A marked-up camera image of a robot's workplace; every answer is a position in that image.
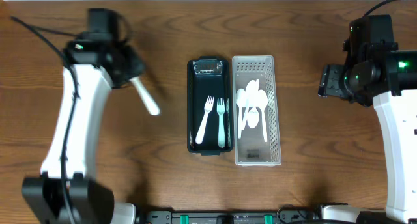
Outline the white plastic utensil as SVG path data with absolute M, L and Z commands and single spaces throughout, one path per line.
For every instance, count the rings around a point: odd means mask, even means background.
M 150 115 L 157 116 L 160 114 L 160 108 L 158 104 L 154 101 L 154 98 L 149 94 L 148 90 L 142 84 L 139 77 L 133 77 L 130 79 L 130 83 L 135 87 L 136 91 L 139 94 L 139 97 L 142 99 L 143 104 Z

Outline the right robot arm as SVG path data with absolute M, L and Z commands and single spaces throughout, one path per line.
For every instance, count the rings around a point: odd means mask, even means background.
M 416 222 L 416 51 L 401 51 L 389 15 L 349 24 L 344 64 L 328 64 L 318 95 L 373 107 L 381 126 L 388 198 L 386 216 Z

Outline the white plastic fork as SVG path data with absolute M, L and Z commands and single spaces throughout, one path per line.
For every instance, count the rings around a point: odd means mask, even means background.
M 195 142 L 197 144 L 201 144 L 203 142 L 208 116 L 209 116 L 209 113 L 212 111 L 213 105 L 214 105 L 214 97 L 208 96 L 207 101 L 205 102 L 205 105 L 204 105 L 203 119 L 200 123 L 199 129 L 195 138 Z
M 218 125 L 218 146 L 220 148 L 225 147 L 225 129 L 224 129 L 224 119 L 223 115 L 225 113 L 225 102 L 223 98 L 217 99 L 217 107 L 216 107 L 218 117 L 219 117 L 219 125 Z

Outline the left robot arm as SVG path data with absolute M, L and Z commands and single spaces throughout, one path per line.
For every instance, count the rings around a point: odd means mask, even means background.
M 57 51 L 63 97 L 55 133 L 39 175 L 22 184 L 22 196 L 41 223 L 140 222 L 135 205 L 117 202 L 96 180 L 96 148 L 110 92 L 131 83 L 147 111 L 160 114 L 139 78 L 144 62 L 119 36 L 122 21 L 114 10 L 91 8 L 87 30 Z

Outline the white plastic spoon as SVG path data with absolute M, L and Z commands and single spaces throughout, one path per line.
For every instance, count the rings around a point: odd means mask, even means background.
M 242 130 L 244 130 L 246 127 L 249 110 L 250 110 L 250 104 L 252 103 L 252 97 L 255 94 L 255 92 L 258 90 L 258 88 L 259 88 L 258 79 L 251 80 L 246 86 L 246 90 L 245 90 L 246 102 L 245 102 L 245 112 L 244 112 L 243 119 L 242 119 Z
M 246 91 L 244 89 L 237 91 L 236 104 L 238 106 L 238 138 L 240 139 L 242 135 L 242 108 L 246 105 Z
M 259 122 L 259 112 L 256 108 L 256 103 L 255 103 L 257 99 L 256 94 L 258 90 L 259 90 L 259 80 L 256 79 L 255 84 L 252 85 L 252 88 L 250 91 L 250 97 L 249 97 L 250 110 L 248 112 L 247 123 L 251 129 L 255 128 Z
M 262 129 L 263 129 L 263 139 L 264 142 L 268 141 L 268 135 L 267 135 L 267 127 L 266 127 L 266 117 L 265 117 L 265 109 L 268 105 L 268 97 L 266 95 L 266 92 L 264 90 L 259 89 L 258 90 L 258 107 L 261 110 L 261 120 L 262 120 Z

